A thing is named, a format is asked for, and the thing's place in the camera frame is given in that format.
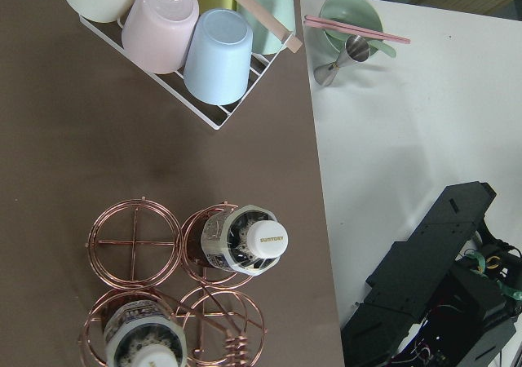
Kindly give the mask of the steel cocktail jigger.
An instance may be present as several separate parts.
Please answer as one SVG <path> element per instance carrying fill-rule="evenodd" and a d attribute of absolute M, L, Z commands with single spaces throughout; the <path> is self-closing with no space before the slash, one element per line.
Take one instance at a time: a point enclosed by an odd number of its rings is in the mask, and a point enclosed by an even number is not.
<path fill-rule="evenodd" d="M 350 36 L 341 48 L 335 61 L 314 69 L 313 77 L 317 84 L 329 86 L 341 68 L 365 62 L 370 56 L 369 43 L 358 35 Z"/>

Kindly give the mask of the copper wire bottle basket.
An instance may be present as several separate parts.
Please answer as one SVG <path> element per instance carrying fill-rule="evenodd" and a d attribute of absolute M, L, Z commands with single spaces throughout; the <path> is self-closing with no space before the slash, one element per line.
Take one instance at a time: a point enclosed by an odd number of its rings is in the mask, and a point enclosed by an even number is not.
<path fill-rule="evenodd" d="M 196 269 L 186 251 L 188 237 L 196 223 L 207 220 L 211 215 L 230 208 L 227 202 L 220 203 L 192 214 L 184 223 L 165 206 L 144 197 L 119 202 L 105 210 L 93 223 L 86 243 L 91 268 L 99 279 L 109 285 L 109 291 L 92 306 L 78 337 L 80 361 L 84 366 L 106 366 L 107 357 L 100 355 L 91 342 L 91 325 L 101 320 L 101 311 L 117 298 L 144 296 L 160 304 L 169 319 L 181 326 L 189 320 L 197 322 L 197 341 L 188 351 L 189 366 L 256 366 L 263 352 L 267 327 L 263 313 L 257 303 L 241 292 L 241 286 L 250 281 L 250 276 L 236 281 L 230 274 L 218 280 L 210 279 L 204 268 Z M 145 279 L 136 276 L 136 251 L 147 242 L 138 238 L 138 230 L 132 230 L 132 238 L 124 240 L 102 240 L 102 226 L 115 214 L 131 210 L 149 210 L 159 215 L 170 229 L 168 241 L 150 241 L 150 245 L 170 247 L 170 255 L 164 267 L 155 275 Z M 101 245 L 128 245 L 130 247 L 130 275 L 122 279 L 109 272 L 98 257 Z M 180 300 L 160 290 L 162 284 L 177 268 L 196 282 L 197 286 Z"/>

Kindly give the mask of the pink chopsticks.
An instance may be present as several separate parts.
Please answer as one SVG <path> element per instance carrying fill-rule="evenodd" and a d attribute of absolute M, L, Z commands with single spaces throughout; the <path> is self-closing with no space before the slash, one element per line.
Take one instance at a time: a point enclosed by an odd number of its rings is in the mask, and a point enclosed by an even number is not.
<path fill-rule="evenodd" d="M 389 33 L 379 32 L 377 30 L 366 29 L 352 24 L 344 24 L 335 20 L 327 20 L 325 18 L 320 18 L 313 15 L 305 15 L 304 24 L 308 25 L 309 27 L 333 30 L 339 33 L 369 36 L 378 40 L 393 41 L 403 44 L 411 43 L 411 41 L 408 38 L 396 36 Z"/>

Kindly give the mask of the green leaf shaped dish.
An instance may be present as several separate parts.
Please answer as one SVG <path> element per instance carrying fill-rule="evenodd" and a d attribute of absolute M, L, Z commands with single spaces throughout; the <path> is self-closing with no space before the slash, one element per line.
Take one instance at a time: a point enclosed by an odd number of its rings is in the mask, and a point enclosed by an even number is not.
<path fill-rule="evenodd" d="M 358 27 L 383 31 L 383 23 L 377 11 L 366 0 L 325 0 L 320 18 L 335 20 Z M 328 29 L 318 29 L 324 44 L 331 50 L 339 52 L 349 37 L 348 33 L 339 33 Z"/>

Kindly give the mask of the green cup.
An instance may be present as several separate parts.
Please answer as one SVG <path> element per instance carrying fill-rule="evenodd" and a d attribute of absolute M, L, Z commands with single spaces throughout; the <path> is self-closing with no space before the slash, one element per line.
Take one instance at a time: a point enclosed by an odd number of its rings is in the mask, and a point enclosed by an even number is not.
<path fill-rule="evenodd" d="M 256 0 L 288 30 L 295 31 L 294 0 Z M 244 16 L 253 31 L 252 51 L 260 55 L 271 55 L 281 49 L 281 41 L 263 26 L 242 5 L 237 4 L 237 11 Z"/>

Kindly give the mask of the light blue cup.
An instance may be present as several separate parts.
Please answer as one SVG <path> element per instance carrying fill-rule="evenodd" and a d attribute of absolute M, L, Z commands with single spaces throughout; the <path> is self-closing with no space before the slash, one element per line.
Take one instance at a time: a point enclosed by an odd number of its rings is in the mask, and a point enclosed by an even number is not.
<path fill-rule="evenodd" d="M 206 11 L 197 22 L 184 66 L 184 84 L 200 101 L 226 105 L 246 92 L 253 32 L 236 11 Z"/>

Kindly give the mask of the tea bottle white cap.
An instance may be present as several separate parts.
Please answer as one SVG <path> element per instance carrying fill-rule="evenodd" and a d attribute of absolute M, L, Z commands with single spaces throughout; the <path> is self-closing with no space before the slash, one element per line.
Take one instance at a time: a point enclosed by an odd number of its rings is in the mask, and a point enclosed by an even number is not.
<path fill-rule="evenodd" d="M 111 307 L 102 321 L 108 366 L 185 366 L 184 330 L 159 303 L 133 300 Z"/>
<path fill-rule="evenodd" d="M 289 236 L 271 211 L 247 205 L 211 215 L 200 244 L 210 266 L 258 276 L 279 262 Z"/>

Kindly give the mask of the pink cup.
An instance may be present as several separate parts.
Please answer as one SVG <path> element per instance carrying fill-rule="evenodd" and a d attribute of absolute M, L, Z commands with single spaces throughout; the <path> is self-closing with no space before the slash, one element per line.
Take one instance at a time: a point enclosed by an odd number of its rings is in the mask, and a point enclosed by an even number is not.
<path fill-rule="evenodd" d="M 197 0 L 135 0 L 122 30 L 126 56 L 150 73 L 184 65 L 199 17 Z"/>

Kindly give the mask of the black device on side table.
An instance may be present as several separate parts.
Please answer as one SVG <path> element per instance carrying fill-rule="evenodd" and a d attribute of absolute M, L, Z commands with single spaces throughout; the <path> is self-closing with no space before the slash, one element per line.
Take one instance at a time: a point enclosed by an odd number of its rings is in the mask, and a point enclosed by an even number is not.
<path fill-rule="evenodd" d="M 367 278 L 341 331 L 348 366 L 486 366 L 515 334 L 521 253 L 484 221 L 487 183 L 449 185 Z"/>

